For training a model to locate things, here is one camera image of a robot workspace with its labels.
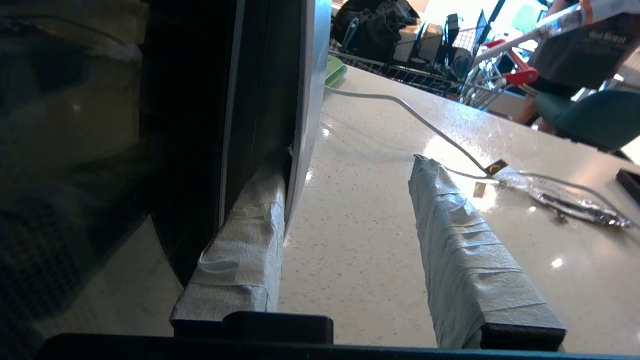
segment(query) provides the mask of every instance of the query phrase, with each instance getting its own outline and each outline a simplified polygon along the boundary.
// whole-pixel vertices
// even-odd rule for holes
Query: shopping cart
[[[354,19],[342,44],[331,38],[329,53],[346,65],[458,100],[475,55],[489,30],[484,13],[481,13],[475,28],[456,30],[455,35],[445,28],[442,35],[427,38],[419,33],[418,40],[398,42],[386,61],[378,61],[358,56],[358,49],[349,46],[358,31],[358,21]],[[436,51],[433,60],[426,61],[420,58],[420,49],[432,40],[436,44]]]
[[[486,43],[487,49],[503,44],[504,39]],[[500,73],[498,64],[508,56],[515,65],[512,72]],[[525,93],[536,95],[535,89],[528,86],[538,78],[538,71],[529,66],[522,56],[508,49],[504,53],[481,60],[468,75],[458,102],[479,110],[486,110],[501,93],[512,87],[518,87]]]

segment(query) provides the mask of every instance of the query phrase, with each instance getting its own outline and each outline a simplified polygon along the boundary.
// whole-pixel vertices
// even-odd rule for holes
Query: white countertop
[[[614,178],[640,172],[631,163],[351,67],[338,88],[398,96],[484,165],[501,158],[588,185],[640,221]],[[325,95],[320,127],[285,240],[278,310],[332,317],[336,343],[435,347],[407,180],[414,153],[474,166],[389,101]],[[521,194],[487,186],[472,198],[474,181],[458,179],[565,322],[566,351],[640,354],[638,232],[557,225]]]

